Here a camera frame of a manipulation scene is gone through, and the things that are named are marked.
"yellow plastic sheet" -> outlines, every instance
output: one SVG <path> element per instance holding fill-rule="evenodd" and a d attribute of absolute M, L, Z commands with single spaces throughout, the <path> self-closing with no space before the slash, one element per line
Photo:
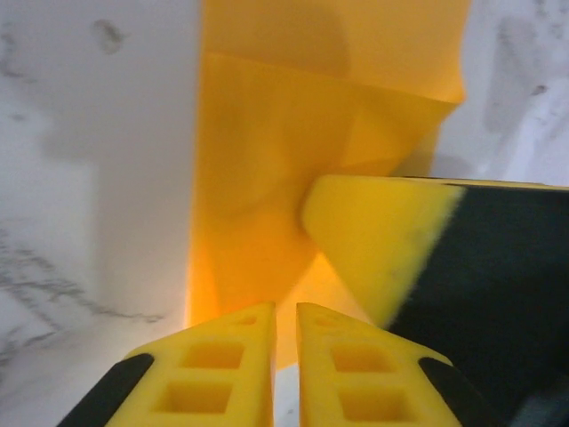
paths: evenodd
<path fill-rule="evenodd" d="M 463 99 L 468 0 L 204 0 L 189 321 L 276 301 L 362 317 L 303 232 L 323 173 L 393 173 Z M 434 145 L 427 147 L 428 156 Z M 279 343 L 279 364 L 294 357 Z"/>

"yellow plastic part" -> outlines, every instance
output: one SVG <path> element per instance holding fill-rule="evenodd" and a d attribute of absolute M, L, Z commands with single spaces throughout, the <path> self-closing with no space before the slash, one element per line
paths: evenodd
<path fill-rule="evenodd" d="M 323 173 L 389 174 L 436 130 L 463 99 L 468 8 L 204 1 L 190 323 L 295 303 L 317 254 L 299 220 L 310 185 Z"/>
<path fill-rule="evenodd" d="M 155 361 L 107 426 L 272 426 L 275 340 L 263 303 L 139 347 Z"/>
<path fill-rule="evenodd" d="M 412 289 L 464 189 L 399 178 L 317 180 L 302 223 L 375 325 Z"/>
<path fill-rule="evenodd" d="M 324 307 L 298 305 L 301 427 L 460 427 L 418 361 L 444 356 Z"/>

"white marble surface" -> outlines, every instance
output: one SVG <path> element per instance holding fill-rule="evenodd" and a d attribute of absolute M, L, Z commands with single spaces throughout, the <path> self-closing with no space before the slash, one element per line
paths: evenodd
<path fill-rule="evenodd" d="M 198 1 L 0 0 L 0 426 L 181 325 Z M 569 185 L 569 0 L 473 0 L 433 174 Z M 297 368 L 276 425 L 298 425 Z"/>

